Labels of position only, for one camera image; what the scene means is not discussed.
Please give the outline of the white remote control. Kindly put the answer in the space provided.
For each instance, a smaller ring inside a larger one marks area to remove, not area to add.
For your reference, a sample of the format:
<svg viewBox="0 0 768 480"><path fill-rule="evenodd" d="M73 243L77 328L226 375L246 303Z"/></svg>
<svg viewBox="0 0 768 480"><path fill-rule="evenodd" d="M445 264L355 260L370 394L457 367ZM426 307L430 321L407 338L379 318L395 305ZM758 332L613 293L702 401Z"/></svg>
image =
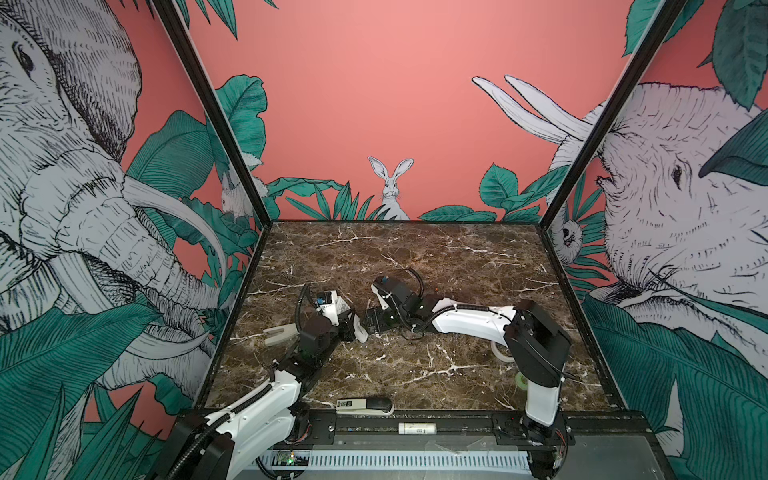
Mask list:
<svg viewBox="0 0 768 480"><path fill-rule="evenodd" d="M369 338L369 333L356 313L352 314L352 325L355 339L360 343L366 343Z"/></svg>

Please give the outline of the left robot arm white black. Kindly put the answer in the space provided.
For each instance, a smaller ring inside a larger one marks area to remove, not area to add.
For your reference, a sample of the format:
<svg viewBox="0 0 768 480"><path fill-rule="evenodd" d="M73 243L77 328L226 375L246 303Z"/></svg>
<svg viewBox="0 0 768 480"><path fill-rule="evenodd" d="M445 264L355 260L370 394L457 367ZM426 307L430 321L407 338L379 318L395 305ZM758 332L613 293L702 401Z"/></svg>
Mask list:
<svg viewBox="0 0 768 480"><path fill-rule="evenodd" d="M233 479L273 445L303 438L310 423L301 398L317 383L337 345L353 341L359 329L354 310L340 314L337 323L314 313L264 383L227 407L179 417L146 477Z"/></svg>

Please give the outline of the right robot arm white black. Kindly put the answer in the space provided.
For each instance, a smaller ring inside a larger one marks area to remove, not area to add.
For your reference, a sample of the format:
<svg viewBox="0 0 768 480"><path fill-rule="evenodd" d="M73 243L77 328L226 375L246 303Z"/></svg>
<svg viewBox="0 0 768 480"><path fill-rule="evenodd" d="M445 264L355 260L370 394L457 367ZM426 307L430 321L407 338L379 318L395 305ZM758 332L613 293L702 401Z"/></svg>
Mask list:
<svg viewBox="0 0 768 480"><path fill-rule="evenodd" d="M392 276L376 278L371 290L379 306L368 310L363 321L370 333L402 327L419 337L460 334L504 345L527 380L521 431L536 444L564 442L566 428L556 420L572 340L539 304L532 300L503 307L460 303L424 290L415 292Z"/></svg>

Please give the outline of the white battery cover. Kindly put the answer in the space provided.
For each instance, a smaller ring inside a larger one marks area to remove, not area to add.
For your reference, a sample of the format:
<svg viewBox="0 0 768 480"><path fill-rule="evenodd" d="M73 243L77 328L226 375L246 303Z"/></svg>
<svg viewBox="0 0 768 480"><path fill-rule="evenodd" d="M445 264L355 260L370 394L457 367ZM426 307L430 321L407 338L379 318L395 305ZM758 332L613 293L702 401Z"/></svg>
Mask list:
<svg viewBox="0 0 768 480"><path fill-rule="evenodd" d="M267 328L263 333L265 334L264 345L267 347L293 340L298 335L295 324Z"/></svg>

